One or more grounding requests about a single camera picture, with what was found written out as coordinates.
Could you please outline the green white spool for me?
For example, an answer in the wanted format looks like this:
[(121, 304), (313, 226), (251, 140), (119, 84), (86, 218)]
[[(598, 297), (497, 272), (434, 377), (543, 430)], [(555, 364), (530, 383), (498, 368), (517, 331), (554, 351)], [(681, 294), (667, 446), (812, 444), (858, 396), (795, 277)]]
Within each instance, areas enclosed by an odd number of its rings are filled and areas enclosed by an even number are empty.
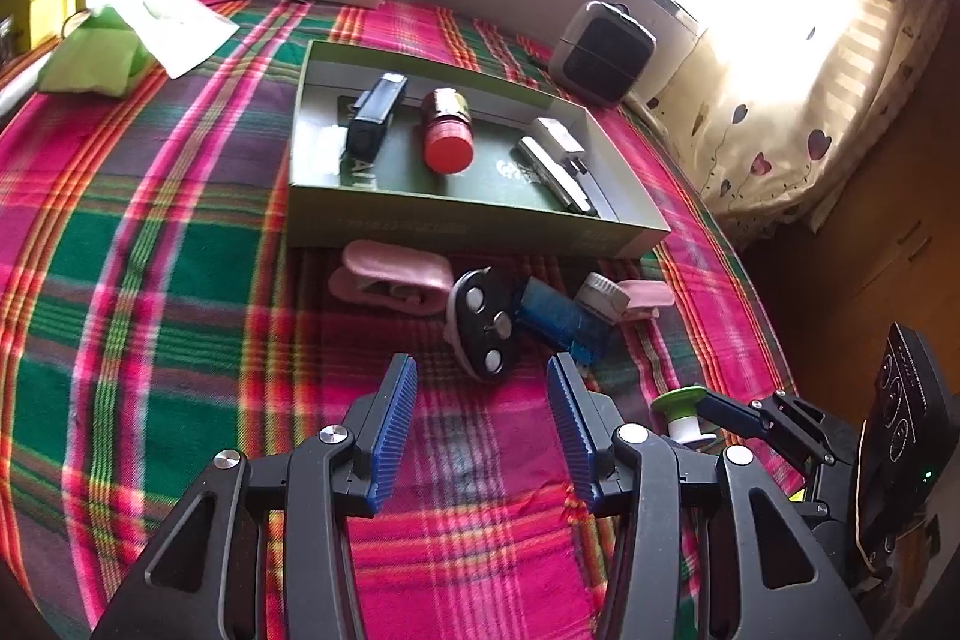
[(665, 420), (667, 434), (675, 443), (701, 450), (716, 442), (715, 434), (701, 430), (698, 417), (697, 404), (706, 398), (706, 393), (708, 390), (700, 385), (682, 386), (652, 401), (652, 411)]

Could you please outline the blue USB card reader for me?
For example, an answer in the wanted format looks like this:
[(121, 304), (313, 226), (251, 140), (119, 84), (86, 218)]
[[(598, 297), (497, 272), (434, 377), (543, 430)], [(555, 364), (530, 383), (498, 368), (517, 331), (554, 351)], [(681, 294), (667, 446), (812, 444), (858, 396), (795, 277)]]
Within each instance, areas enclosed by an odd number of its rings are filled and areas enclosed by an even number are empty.
[(517, 325), (590, 367), (607, 353), (613, 325), (544, 281), (529, 278), (514, 301)]

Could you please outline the silver rectangular lighter bar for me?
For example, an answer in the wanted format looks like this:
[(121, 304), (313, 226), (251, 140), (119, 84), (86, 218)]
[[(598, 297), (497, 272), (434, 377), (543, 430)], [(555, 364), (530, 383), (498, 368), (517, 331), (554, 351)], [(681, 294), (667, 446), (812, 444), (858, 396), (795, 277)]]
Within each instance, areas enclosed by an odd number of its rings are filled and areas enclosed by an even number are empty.
[(558, 198), (566, 211), (586, 216), (596, 216), (597, 211), (573, 175), (563, 169), (535, 138), (526, 135), (516, 145), (517, 151), (526, 159), (542, 184)]

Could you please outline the red bottle yellow label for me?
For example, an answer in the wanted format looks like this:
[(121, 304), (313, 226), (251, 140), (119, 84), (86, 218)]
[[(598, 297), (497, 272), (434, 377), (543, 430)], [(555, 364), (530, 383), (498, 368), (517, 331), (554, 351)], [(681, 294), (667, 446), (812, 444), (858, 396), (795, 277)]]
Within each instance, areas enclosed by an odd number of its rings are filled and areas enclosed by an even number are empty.
[(459, 174), (473, 161), (472, 115), (466, 98), (449, 86), (421, 101), (423, 161), (436, 174)]

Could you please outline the pink clip lower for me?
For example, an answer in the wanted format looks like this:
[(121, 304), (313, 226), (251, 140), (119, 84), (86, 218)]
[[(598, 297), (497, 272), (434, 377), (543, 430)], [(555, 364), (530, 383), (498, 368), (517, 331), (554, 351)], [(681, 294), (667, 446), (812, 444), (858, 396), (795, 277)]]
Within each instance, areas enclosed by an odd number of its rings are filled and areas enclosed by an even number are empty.
[(439, 314), (452, 286), (451, 265), (441, 255), (375, 241), (350, 242), (327, 281), (339, 301), (414, 317)]

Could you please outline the black disc with magnets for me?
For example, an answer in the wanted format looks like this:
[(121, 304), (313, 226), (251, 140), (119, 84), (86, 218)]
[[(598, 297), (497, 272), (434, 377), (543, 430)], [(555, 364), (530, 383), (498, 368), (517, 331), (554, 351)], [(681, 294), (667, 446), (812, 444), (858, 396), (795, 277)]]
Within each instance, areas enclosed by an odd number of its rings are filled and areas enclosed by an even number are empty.
[(473, 380), (498, 383), (516, 359), (512, 289), (491, 268), (472, 269), (455, 281), (446, 302), (444, 339)]

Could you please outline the plaid tablecloth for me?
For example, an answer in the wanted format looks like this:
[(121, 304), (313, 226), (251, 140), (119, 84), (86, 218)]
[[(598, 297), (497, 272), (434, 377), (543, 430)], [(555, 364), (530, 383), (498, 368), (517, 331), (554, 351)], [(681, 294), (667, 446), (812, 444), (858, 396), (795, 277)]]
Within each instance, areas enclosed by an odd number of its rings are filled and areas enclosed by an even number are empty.
[(391, 502), (350, 528), (374, 638), (586, 638), (615, 528), (576, 500), (526, 342), (469, 380), (436, 320), (332, 298), (285, 237), (299, 69), (329, 39), (544, 88), (544, 47), (441, 7), (228, 2), (236, 34), (123, 101), (34, 96), (2, 135), (2, 557), (83, 638), (224, 448), (295, 447), (412, 354)]

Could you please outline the green cardboard tray box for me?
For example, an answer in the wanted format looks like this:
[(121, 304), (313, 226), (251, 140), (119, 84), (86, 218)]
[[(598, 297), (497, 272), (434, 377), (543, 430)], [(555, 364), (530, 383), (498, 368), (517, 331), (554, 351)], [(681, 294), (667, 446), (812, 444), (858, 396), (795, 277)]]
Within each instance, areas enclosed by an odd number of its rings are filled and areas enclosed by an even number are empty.
[(291, 124), (291, 245), (628, 259), (669, 232), (599, 113), (413, 55), (309, 44)]

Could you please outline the white USB charger plug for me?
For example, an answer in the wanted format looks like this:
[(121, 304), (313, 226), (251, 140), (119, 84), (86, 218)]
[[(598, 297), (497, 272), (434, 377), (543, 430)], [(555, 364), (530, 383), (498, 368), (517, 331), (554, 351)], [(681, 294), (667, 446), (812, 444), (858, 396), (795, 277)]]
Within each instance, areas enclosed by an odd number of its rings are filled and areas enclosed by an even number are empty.
[(560, 120), (537, 117), (532, 124), (532, 138), (544, 151), (540, 159), (548, 169), (563, 169), (573, 179), (587, 174), (586, 148)]

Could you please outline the black rectangular device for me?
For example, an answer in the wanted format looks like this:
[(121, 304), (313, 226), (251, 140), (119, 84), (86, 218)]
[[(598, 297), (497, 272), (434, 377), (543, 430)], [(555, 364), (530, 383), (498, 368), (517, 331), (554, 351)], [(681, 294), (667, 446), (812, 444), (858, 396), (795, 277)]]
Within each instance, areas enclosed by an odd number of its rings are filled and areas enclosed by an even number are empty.
[(372, 163), (379, 154), (395, 109), (404, 101), (409, 78), (386, 71), (353, 104), (347, 127), (347, 152), (350, 158)]

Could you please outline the grey desktop fan heater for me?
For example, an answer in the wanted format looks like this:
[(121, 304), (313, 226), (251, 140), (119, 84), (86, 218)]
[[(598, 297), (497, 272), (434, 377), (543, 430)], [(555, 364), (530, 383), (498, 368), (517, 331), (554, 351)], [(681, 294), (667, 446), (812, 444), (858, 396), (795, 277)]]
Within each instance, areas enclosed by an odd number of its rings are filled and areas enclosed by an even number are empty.
[(615, 107), (656, 53), (656, 37), (623, 5), (590, 0), (579, 8), (548, 60), (555, 85), (597, 107)]

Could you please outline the cream heart pattern curtain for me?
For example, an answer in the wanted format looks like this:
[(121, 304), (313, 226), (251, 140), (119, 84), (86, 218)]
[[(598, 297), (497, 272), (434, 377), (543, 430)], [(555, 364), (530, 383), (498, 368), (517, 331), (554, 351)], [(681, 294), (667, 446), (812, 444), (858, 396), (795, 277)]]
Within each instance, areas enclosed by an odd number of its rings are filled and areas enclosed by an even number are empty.
[(952, 0), (679, 3), (697, 42), (630, 103), (742, 247), (827, 221), (918, 85)]

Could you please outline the white paper sheet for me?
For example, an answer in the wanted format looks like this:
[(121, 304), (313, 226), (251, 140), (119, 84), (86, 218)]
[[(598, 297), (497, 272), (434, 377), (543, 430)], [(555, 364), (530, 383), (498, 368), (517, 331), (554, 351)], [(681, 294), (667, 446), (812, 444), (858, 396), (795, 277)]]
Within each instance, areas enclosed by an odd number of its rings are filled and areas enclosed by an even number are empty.
[(86, 7), (114, 11), (171, 80), (203, 64), (239, 29), (200, 0), (86, 0)]

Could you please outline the green tissue packet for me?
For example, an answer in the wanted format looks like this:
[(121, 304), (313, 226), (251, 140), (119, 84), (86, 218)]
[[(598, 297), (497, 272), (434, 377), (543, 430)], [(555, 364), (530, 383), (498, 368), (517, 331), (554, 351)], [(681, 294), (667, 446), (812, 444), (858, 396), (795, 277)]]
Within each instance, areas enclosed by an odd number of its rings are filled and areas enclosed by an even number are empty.
[(39, 71), (37, 91), (121, 99), (155, 64), (135, 29), (114, 8), (105, 7), (60, 42)]

